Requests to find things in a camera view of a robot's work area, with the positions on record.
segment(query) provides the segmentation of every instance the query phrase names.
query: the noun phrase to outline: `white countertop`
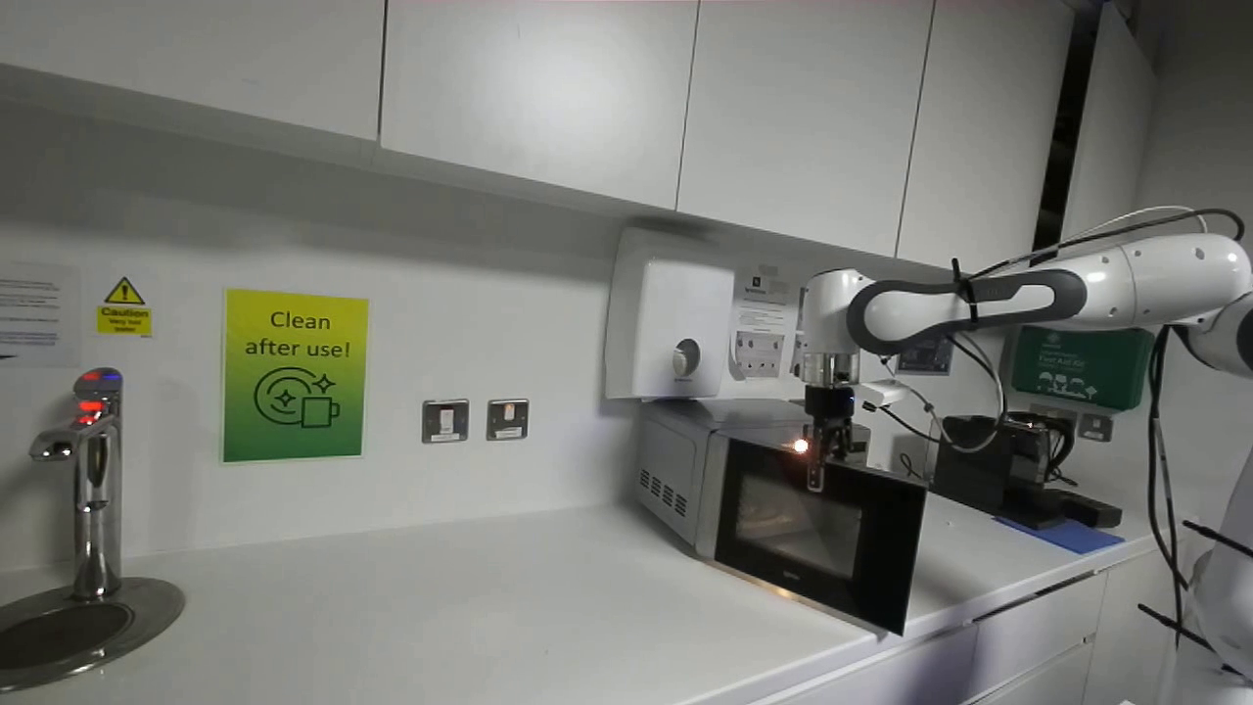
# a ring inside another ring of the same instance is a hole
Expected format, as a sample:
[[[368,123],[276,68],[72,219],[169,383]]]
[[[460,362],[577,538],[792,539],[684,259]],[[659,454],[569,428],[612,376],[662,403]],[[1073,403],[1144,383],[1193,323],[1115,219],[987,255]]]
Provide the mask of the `white countertop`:
[[[928,496],[903,644],[1144,554],[1070,558]],[[638,509],[144,561],[189,590],[136,654],[12,705],[747,702],[902,640],[674,550]],[[0,602],[60,586],[5,574]]]

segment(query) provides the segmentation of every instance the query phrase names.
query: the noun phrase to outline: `green sign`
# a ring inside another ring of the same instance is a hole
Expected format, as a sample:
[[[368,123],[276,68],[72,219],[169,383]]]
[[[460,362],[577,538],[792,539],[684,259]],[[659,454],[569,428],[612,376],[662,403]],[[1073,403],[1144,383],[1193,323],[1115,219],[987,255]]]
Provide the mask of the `green sign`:
[[[226,294],[226,462],[360,454],[366,296]]]

